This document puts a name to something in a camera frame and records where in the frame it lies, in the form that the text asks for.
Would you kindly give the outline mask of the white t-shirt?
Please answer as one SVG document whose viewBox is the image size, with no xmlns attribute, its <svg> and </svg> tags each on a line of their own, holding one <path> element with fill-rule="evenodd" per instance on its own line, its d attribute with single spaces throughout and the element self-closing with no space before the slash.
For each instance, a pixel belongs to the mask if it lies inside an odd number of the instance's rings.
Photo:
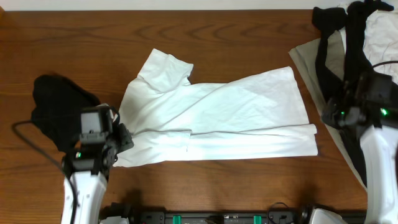
<svg viewBox="0 0 398 224">
<path fill-rule="evenodd" d="M 199 84 L 189 82 L 192 70 L 173 55 L 150 53 L 119 108 L 134 145 L 116 166 L 317 155 L 317 129 L 290 67 Z"/>
</svg>

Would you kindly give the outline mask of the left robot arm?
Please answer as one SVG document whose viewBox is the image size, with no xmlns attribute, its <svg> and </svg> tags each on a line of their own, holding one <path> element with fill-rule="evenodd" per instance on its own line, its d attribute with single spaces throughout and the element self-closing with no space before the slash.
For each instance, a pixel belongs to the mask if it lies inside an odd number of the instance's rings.
<svg viewBox="0 0 398 224">
<path fill-rule="evenodd" d="M 109 172 L 118 154 L 132 147 L 131 133 L 111 106 L 85 108 L 80 113 L 78 149 L 62 159 L 64 204 L 62 223 L 98 223 Z"/>
</svg>

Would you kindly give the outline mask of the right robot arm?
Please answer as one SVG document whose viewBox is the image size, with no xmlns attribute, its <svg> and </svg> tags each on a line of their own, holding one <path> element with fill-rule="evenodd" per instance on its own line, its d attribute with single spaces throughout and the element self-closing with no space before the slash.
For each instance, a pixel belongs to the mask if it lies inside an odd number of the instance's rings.
<svg viewBox="0 0 398 224">
<path fill-rule="evenodd" d="M 322 121 L 360 144 L 366 164 L 365 223 L 397 223 L 397 107 L 391 76 L 373 70 L 330 98 Z"/>
</svg>

